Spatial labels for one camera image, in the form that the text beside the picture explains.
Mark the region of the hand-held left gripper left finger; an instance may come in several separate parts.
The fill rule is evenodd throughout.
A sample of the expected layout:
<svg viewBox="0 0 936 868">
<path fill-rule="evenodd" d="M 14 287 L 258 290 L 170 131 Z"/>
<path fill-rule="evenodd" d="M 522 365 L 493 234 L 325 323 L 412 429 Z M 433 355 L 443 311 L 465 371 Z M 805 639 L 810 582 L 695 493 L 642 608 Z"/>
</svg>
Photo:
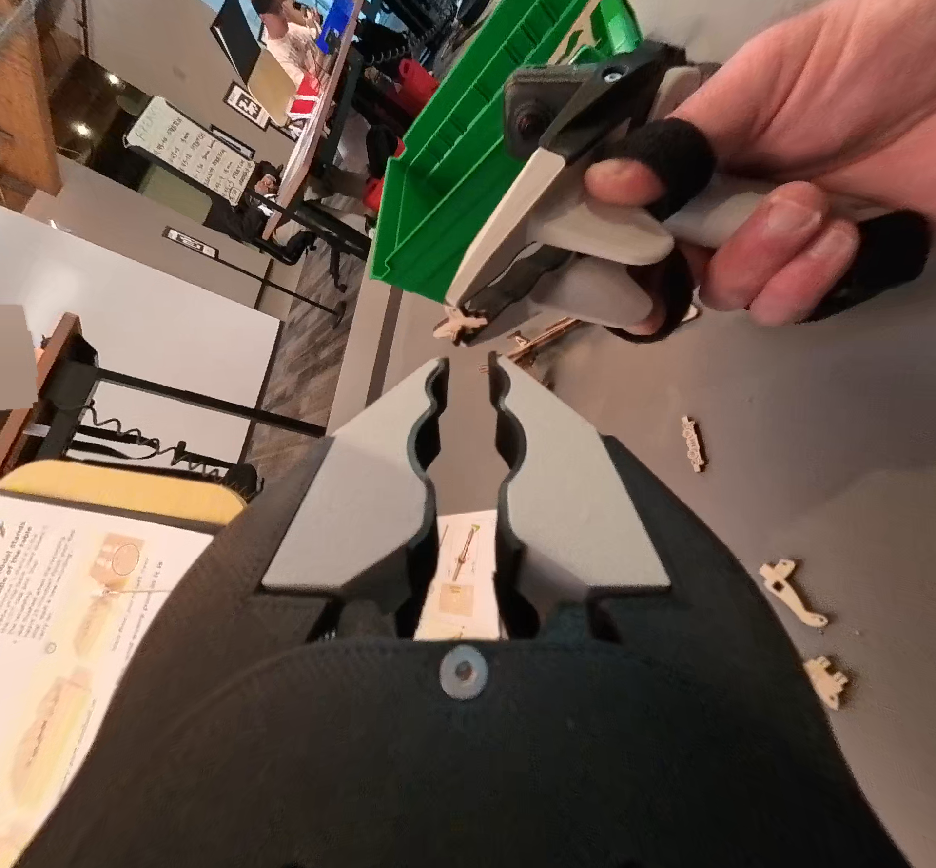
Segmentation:
<svg viewBox="0 0 936 868">
<path fill-rule="evenodd" d="M 271 592 L 419 613 L 438 558 L 436 494 L 449 361 L 430 360 L 338 428 L 263 579 Z"/>
</svg>

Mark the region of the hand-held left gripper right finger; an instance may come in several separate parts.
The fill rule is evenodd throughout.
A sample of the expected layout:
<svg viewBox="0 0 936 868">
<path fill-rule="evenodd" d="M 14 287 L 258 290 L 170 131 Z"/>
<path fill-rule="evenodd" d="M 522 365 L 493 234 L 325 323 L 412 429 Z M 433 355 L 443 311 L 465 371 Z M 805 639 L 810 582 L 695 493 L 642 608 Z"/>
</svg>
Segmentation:
<svg viewBox="0 0 936 868">
<path fill-rule="evenodd" d="M 604 438 L 504 355 L 488 356 L 498 490 L 494 592 L 504 626 L 563 605 L 659 594 L 669 574 Z"/>
</svg>

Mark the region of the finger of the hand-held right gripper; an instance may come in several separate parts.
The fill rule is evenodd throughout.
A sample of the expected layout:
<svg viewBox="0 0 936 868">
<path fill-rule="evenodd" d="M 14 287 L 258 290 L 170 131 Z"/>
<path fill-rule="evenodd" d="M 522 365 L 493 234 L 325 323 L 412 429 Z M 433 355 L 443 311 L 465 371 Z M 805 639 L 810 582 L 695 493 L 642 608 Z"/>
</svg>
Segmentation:
<svg viewBox="0 0 936 868">
<path fill-rule="evenodd" d="M 642 322 L 652 298 L 631 269 L 659 265 L 673 251 L 671 233 L 632 207 L 573 207 L 560 217 L 534 218 L 530 236 L 569 255 L 533 286 L 531 303 L 591 324 Z"/>
<path fill-rule="evenodd" d="M 566 159 L 536 150 L 465 252 L 447 290 L 447 316 L 539 316 L 546 290 L 571 264 L 547 215 Z"/>
</svg>

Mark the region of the assembled wooden model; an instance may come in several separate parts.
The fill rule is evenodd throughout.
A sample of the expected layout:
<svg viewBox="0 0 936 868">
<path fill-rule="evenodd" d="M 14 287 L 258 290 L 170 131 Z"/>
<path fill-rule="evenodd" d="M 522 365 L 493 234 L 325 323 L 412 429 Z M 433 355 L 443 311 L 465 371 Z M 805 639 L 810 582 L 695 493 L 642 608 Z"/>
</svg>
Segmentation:
<svg viewBox="0 0 936 868">
<path fill-rule="evenodd" d="M 511 347 L 506 352 L 506 358 L 518 366 L 529 367 L 544 350 L 556 347 L 562 339 L 578 331 L 584 325 L 586 325 L 584 321 L 564 317 L 533 336 L 526 336 L 521 330 L 517 330 L 508 337 Z"/>
</svg>

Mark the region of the small wooden model part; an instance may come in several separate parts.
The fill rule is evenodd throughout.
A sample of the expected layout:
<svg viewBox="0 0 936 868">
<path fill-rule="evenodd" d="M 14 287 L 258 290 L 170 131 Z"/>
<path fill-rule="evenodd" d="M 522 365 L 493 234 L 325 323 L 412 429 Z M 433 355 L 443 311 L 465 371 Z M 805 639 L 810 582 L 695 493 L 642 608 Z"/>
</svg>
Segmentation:
<svg viewBox="0 0 936 868">
<path fill-rule="evenodd" d="M 802 667 L 813 691 L 825 707 L 831 711 L 840 710 L 851 684 L 849 675 L 840 670 L 832 659 L 824 655 L 804 660 Z"/>
<path fill-rule="evenodd" d="M 824 629 L 829 624 L 829 618 L 813 611 L 794 584 L 797 568 L 795 559 L 780 559 L 762 564 L 759 574 L 766 591 L 776 597 L 804 626 Z"/>
</svg>

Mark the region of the person's right hand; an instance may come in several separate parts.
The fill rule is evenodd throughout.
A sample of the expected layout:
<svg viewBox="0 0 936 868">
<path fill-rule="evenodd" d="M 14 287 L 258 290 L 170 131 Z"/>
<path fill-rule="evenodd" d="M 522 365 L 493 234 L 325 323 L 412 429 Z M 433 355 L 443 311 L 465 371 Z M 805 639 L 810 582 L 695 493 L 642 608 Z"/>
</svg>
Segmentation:
<svg viewBox="0 0 936 868">
<path fill-rule="evenodd" d="M 744 43 L 665 120 L 591 165 L 595 200 L 679 207 L 668 176 L 629 153 L 692 124 L 722 172 L 776 187 L 716 251 L 684 242 L 709 309 L 798 324 L 856 263 L 833 198 L 935 217 L 935 0 L 826 0 Z"/>
</svg>

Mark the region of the long wooden top desk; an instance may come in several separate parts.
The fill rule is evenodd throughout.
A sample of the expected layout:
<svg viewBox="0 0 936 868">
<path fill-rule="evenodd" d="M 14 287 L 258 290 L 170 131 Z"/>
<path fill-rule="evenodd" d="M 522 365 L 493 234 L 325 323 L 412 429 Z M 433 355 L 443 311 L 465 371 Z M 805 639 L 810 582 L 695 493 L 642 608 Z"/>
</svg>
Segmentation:
<svg viewBox="0 0 936 868">
<path fill-rule="evenodd" d="M 339 62 L 336 56 L 325 56 L 321 54 L 318 66 L 313 73 L 318 77 L 321 83 L 322 94 L 320 106 L 312 119 L 301 124 L 297 147 L 287 163 L 287 189 L 277 194 L 277 202 L 281 205 L 289 206 L 292 203 L 312 166 L 315 150 L 317 149 L 318 143 L 324 138 L 326 125 L 332 115 L 333 104 L 340 97 L 339 90 L 345 87 L 346 71 L 346 62 Z M 296 90 L 297 88 L 294 86 L 294 91 L 287 103 L 287 108 Z"/>
</svg>

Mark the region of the blue plastic bin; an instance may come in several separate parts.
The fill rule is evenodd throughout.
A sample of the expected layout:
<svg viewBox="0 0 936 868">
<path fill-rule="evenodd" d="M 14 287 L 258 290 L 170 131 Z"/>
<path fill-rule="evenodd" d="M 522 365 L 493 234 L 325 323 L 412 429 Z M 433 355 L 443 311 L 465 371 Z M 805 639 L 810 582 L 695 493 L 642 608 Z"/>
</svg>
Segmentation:
<svg viewBox="0 0 936 868">
<path fill-rule="evenodd" d="M 315 44 L 323 55 L 332 56 L 340 51 L 345 33 L 357 18 L 354 6 L 354 0 L 333 0 L 315 39 Z"/>
</svg>

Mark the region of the white partition panel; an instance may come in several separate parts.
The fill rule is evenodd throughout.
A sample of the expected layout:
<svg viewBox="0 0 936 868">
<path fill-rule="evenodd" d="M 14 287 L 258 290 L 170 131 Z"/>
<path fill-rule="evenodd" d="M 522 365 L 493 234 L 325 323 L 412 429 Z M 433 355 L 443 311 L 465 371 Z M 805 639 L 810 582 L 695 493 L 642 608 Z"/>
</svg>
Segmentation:
<svg viewBox="0 0 936 868">
<path fill-rule="evenodd" d="M 2 208 L 1 297 L 38 344 L 78 316 L 104 369 L 255 407 L 279 322 Z"/>
</svg>

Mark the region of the black white marker sign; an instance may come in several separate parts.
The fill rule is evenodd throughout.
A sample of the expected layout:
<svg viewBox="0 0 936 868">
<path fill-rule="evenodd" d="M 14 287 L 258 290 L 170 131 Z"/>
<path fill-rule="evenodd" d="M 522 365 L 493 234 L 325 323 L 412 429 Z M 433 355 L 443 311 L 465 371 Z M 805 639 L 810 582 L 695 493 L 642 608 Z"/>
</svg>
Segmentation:
<svg viewBox="0 0 936 868">
<path fill-rule="evenodd" d="M 162 236 L 168 241 L 172 241 L 190 251 L 198 253 L 209 260 L 218 260 L 219 253 L 216 248 L 183 231 L 167 226 L 163 230 Z"/>
<path fill-rule="evenodd" d="M 270 124 L 270 115 L 266 109 L 237 82 L 232 82 L 229 86 L 224 96 L 224 103 L 261 131 L 265 131 Z"/>
</svg>

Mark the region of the printed instruction sheet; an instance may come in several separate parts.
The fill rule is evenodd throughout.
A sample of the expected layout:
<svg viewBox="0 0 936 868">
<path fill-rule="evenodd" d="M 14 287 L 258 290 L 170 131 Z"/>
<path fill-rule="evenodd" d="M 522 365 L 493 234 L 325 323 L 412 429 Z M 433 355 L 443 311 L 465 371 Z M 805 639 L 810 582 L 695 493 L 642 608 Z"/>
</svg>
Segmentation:
<svg viewBox="0 0 936 868">
<path fill-rule="evenodd" d="M 2 835 L 35 832 L 130 660 L 213 535 L 2 495 Z"/>
</svg>

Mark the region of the whiteboard with writing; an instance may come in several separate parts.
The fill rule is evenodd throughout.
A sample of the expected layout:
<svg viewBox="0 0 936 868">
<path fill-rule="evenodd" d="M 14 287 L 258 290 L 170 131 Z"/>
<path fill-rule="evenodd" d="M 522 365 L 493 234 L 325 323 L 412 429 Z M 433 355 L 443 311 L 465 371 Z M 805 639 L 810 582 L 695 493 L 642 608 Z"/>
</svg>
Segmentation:
<svg viewBox="0 0 936 868">
<path fill-rule="evenodd" d="M 254 161 L 161 96 L 145 105 L 123 144 L 201 188 L 214 201 L 237 207 L 250 192 Z"/>
</svg>

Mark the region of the black desk frame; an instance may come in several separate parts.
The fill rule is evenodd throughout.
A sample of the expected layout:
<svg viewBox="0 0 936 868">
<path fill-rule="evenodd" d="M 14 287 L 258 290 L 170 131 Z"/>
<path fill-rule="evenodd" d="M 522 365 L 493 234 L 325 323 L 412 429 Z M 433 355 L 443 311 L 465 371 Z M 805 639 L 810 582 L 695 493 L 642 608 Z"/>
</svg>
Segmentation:
<svg viewBox="0 0 936 868">
<path fill-rule="evenodd" d="M 64 333 L 61 346 L 52 337 L 43 340 L 41 361 L 49 363 L 49 371 L 41 377 L 38 411 L 21 432 L 26 462 L 71 459 L 139 468 L 213 482 L 249 499 L 263 488 L 263 478 L 251 464 L 195 452 L 185 441 L 165 443 L 141 428 L 125 425 L 117 416 L 100 414 L 96 394 L 103 384 L 245 421 L 248 433 L 263 425 L 310 440 L 326 436 L 326 429 L 318 424 L 103 368 L 97 351 L 81 333 L 78 316 L 64 314 L 60 328 Z"/>
</svg>

